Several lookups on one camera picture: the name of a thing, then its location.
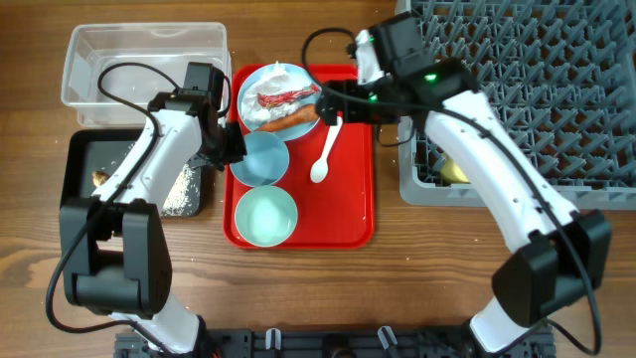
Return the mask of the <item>brown food scrap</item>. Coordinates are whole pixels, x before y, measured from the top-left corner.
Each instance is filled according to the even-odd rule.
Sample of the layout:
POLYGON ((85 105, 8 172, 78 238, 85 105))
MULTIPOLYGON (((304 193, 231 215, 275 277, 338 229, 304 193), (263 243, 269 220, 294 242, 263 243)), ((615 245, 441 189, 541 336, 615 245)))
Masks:
POLYGON ((91 173, 91 177, 94 187, 99 188, 108 181, 110 175, 107 172, 96 170, 91 173))

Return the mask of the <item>grey dishwasher rack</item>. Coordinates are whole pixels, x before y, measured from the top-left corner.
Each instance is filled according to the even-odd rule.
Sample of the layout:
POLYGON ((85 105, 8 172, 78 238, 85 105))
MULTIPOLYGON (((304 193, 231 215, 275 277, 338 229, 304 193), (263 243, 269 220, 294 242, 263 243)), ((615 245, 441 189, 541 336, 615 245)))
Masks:
POLYGON ((537 170, 580 209, 635 206, 631 1, 409 0, 424 45, 460 59, 537 170))

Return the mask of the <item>white rice pile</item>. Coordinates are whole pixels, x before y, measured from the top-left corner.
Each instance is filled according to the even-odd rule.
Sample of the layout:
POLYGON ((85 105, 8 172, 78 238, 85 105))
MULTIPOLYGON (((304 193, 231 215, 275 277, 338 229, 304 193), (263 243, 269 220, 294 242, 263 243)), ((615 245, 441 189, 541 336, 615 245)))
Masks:
POLYGON ((195 172, 185 165, 172 186, 161 211, 162 216, 182 217, 192 212, 193 203, 189 192, 194 188, 195 172))

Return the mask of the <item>white plastic spoon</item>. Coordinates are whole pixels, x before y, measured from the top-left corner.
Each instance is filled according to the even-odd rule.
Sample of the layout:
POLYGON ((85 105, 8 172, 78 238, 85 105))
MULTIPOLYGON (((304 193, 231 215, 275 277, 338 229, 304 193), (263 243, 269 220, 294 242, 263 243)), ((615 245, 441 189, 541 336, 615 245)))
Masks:
POLYGON ((326 178, 329 171, 328 157, 343 126, 343 123, 344 121, 342 116, 338 115, 336 124, 329 128, 321 155, 314 162, 310 170, 310 180, 313 183, 320 183, 326 178))

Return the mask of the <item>mint green bowl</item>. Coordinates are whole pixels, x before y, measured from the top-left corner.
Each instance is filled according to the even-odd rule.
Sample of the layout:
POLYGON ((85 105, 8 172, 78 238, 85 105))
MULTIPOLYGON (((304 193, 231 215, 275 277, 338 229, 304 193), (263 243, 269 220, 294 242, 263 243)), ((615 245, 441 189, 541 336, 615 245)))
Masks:
POLYGON ((240 236, 259 248, 287 241, 298 223, 297 205, 290 194, 276 186, 248 190, 238 201, 234 219, 240 236))

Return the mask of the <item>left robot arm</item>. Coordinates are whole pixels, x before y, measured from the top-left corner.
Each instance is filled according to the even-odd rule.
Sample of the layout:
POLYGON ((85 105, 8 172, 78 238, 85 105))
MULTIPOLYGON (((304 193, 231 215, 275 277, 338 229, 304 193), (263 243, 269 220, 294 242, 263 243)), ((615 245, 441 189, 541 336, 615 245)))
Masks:
POLYGON ((219 357, 204 319, 171 292, 160 213, 183 166, 198 156, 219 170, 243 161, 237 123, 219 125, 230 79, 191 62, 182 85, 141 108, 146 124, 128 156, 87 198, 60 207, 62 255, 45 298, 50 323, 73 334, 134 329, 162 357, 219 357))

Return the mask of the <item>red snack wrapper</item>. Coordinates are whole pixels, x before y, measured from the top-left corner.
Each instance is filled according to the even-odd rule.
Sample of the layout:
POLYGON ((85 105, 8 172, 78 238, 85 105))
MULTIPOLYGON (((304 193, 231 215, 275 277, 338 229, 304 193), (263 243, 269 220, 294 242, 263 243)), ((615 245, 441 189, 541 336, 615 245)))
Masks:
POLYGON ((283 104, 298 102, 306 97, 316 94, 321 89, 317 85, 310 85, 303 89, 296 89, 282 92, 279 94, 261 94, 257 95, 257 103, 264 108, 274 108, 283 104))

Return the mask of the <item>black tray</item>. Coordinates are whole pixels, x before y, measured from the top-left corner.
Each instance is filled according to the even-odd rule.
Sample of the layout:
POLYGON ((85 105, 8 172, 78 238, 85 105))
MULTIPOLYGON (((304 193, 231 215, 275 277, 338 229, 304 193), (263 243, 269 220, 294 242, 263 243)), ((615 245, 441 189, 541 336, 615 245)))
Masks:
MULTIPOLYGON (((89 197, 96 189, 91 173, 96 170, 113 174, 131 151, 141 129, 85 129, 76 132, 70 140, 61 203, 69 198, 89 197)), ((202 206, 203 182, 206 168, 192 157, 189 165, 194 175, 194 188, 190 190, 192 212, 183 218, 197 216, 202 206)))

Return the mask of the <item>large light blue plate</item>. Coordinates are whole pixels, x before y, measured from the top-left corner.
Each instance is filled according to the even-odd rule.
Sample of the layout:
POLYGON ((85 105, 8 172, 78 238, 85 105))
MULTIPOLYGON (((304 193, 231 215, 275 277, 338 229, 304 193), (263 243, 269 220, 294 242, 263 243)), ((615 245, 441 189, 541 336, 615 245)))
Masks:
POLYGON ((321 88, 296 65, 260 67, 238 92, 238 118, 249 131, 269 132, 283 141, 309 133, 318 123, 314 105, 321 88))

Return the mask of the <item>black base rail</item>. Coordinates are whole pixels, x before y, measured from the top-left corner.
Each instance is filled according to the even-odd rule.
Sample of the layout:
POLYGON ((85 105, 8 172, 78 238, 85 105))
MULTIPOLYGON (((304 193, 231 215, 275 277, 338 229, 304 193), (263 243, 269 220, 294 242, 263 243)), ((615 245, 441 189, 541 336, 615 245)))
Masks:
MULTIPOLYGON (((150 347, 136 333, 115 336, 113 357, 170 357, 150 347)), ((460 326, 436 326, 418 330, 267 332, 209 330, 203 354, 172 357, 557 357, 552 330, 537 328, 533 334, 503 353, 487 355, 469 343, 460 326)))

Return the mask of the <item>yellow plastic cup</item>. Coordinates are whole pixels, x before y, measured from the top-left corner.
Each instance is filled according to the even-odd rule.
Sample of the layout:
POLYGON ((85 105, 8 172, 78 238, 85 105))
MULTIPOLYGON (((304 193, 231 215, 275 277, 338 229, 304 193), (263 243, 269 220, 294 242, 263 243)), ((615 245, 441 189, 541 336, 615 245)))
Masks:
POLYGON ((446 153, 443 154, 444 164, 439 174, 448 183, 469 183, 469 179, 463 173, 457 163, 446 153))

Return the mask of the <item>small light blue bowl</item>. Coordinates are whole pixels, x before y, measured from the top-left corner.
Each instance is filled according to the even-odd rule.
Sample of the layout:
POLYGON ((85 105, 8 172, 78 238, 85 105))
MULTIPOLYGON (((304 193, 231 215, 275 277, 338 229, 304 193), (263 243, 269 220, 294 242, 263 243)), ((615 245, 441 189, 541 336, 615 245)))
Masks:
POLYGON ((243 185, 258 187, 277 183, 286 173, 290 154, 285 142, 270 132, 252 132, 244 138, 246 155, 230 165, 243 185))

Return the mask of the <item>orange carrot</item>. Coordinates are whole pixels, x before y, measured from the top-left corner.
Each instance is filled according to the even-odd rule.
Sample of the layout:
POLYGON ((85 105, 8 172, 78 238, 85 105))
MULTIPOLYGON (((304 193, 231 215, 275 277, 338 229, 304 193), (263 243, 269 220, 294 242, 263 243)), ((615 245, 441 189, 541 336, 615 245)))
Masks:
POLYGON ((314 104, 306 104, 294 112, 260 126, 257 131, 276 132, 319 119, 314 104))

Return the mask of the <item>clear plastic bin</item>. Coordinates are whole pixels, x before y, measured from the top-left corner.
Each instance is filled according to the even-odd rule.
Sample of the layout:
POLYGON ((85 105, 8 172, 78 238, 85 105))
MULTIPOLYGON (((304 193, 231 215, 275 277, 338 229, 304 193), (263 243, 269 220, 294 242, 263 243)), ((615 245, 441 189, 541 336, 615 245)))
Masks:
POLYGON ((102 86, 141 107, 184 81, 190 62, 208 63, 232 74, 226 27, 218 22, 114 23, 77 26, 72 33, 62 80, 61 101, 78 113, 86 128, 140 127, 145 116, 104 96, 97 87, 106 68, 124 63, 149 65, 166 78, 137 66, 108 73, 102 86))

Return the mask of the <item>white crumpled tissue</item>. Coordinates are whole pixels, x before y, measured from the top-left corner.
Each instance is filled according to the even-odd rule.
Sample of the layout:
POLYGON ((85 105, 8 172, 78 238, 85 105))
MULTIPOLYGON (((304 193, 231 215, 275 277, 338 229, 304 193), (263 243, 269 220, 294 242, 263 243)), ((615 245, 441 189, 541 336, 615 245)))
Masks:
POLYGON ((295 65, 275 63, 252 73, 239 90, 238 112, 250 125, 259 127, 298 109, 300 101, 283 104, 274 108, 264 108, 257 103, 257 95, 279 94, 291 90, 301 90, 312 85, 306 71, 295 65))

